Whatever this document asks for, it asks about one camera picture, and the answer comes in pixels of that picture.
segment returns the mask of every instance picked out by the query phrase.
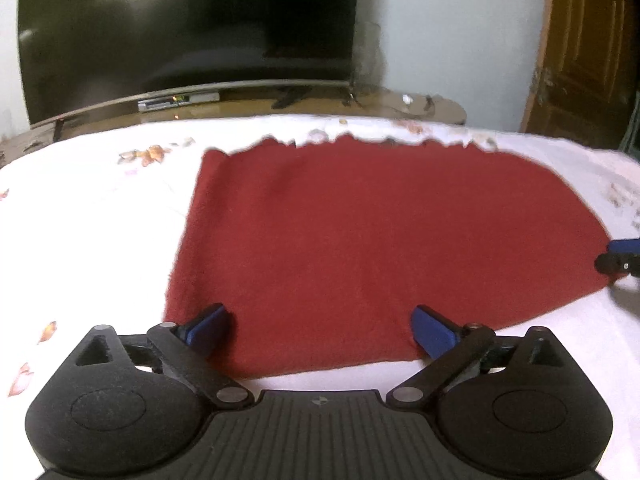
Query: flat screen tv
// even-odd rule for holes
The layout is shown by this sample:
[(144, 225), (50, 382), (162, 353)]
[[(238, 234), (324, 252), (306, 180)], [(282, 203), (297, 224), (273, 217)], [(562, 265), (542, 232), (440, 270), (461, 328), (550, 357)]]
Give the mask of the flat screen tv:
[(175, 89), (347, 82), (355, 6), (356, 0), (18, 0), (30, 122)]

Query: white wall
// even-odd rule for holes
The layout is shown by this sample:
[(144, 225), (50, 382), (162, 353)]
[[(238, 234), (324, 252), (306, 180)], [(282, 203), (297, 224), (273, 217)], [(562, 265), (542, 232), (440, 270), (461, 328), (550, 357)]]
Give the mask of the white wall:
[[(359, 0), (379, 23), (382, 84), (458, 101), (468, 124), (517, 130), (533, 73), (543, 0)], [(29, 127), (17, 50), (17, 0), (0, 0), (0, 137)]]

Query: wooden door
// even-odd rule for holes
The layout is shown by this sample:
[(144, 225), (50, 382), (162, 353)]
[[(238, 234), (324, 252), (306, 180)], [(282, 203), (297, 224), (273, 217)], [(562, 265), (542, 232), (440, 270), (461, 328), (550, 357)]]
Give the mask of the wooden door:
[(634, 0), (546, 0), (521, 131), (616, 148), (636, 88)]

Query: red towel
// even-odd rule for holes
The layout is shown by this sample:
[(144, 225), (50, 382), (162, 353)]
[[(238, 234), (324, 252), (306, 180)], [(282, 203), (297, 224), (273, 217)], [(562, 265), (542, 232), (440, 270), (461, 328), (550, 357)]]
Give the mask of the red towel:
[(273, 139), (203, 158), (167, 292), (178, 323), (222, 302), (213, 363), (250, 378), (420, 355), (419, 303), (498, 329), (607, 285), (609, 239), (560, 178), (469, 146)]

